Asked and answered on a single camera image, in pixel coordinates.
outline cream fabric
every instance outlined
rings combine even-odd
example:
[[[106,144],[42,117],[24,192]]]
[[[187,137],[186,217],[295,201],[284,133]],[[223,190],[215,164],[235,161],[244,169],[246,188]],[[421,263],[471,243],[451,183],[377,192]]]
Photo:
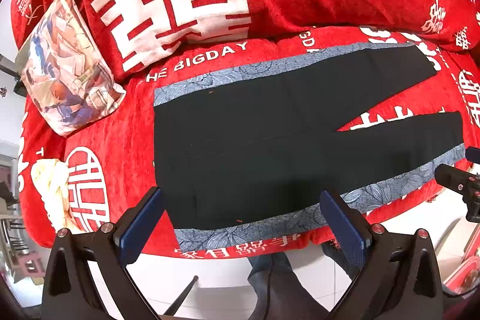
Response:
[[[45,204],[55,231],[68,228],[73,234],[85,233],[70,214],[68,166],[58,159],[39,159],[32,166],[32,181]]]

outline gray patterned fabric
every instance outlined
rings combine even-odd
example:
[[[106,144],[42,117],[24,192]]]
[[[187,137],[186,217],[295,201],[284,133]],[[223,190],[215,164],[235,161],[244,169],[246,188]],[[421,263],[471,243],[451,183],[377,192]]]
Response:
[[[332,46],[321,49],[318,52],[304,55],[285,57],[279,60],[269,60],[260,63],[240,65],[239,67],[225,68],[208,74],[198,75],[181,82],[156,88],[153,106],[162,105],[170,100],[190,94],[191,92],[214,88],[242,80],[255,79],[257,77],[272,76],[282,72],[293,71],[318,63],[321,60],[362,49],[382,49],[411,46],[414,43],[355,43],[351,45]]]
[[[443,155],[415,170],[397,175],[342,195],[345,202],[362,213],[372,211],[416,190],[434,178],[435,168],[441,164],[454,164],[465,157],[465,145],[460,144]],[[194,250],[215,250],[250,241],[279,238],[325,225],[319,204],[298,212],[272,217],[255,223],[230,228],[200,231],[196,229],[176,229],[178,244],[183,252]]]

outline white tile floor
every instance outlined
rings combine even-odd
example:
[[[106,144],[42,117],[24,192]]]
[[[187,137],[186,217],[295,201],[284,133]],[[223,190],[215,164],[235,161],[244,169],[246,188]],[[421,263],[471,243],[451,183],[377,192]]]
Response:
[[[445,191],[432,203],[423,203],[384,223],[391,232],[412,234],[418,228],[429,231],[433,244],[455,219],[465,215],[461,196]],[[287,252],[299,280],[318,302],[331,310],[350,285],[345,272],[323,255],[319,246]],[[253,311],[256,296],[247,282],[250,264],[246,259],[190,260],[140,255],[128,267],[138,287],[152,307],[160,314],[190,282],[199,281],[188,295],[176,316],[209,320],[245,320]],[[121,315],[102,285],[101,275],[92,265],[92,272],[109,309],[116,319]]]

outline illustrated pillowcase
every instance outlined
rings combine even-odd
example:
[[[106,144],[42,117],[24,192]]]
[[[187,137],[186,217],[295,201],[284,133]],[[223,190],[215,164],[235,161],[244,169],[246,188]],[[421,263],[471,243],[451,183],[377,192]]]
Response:
[[[125,97],[74,0],[53,1],[15,63],[40,114],[61,136],[113,113]]]

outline metal bolt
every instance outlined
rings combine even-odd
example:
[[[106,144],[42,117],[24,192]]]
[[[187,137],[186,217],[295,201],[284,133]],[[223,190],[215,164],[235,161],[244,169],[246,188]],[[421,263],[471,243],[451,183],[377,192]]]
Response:
[[[57,236],[59,238],[63,238],[63,236],[66,236],[68,234],[68,229],[67,228],[62,228],[57,232]]]
[[[383,232],[385,232],[385,228],[381,224],[373,224],[371,226],[371,230],[374,231],[376,234],[381,235]]]
[[[102,225],[100,228],[104,234],[107,234],[113,229],[113,224],[112,223],[105,223]]]
[[[426,229],[419,229],[418,234],[418,236],[420,236],[422,239],[428,238],[428,232]]]

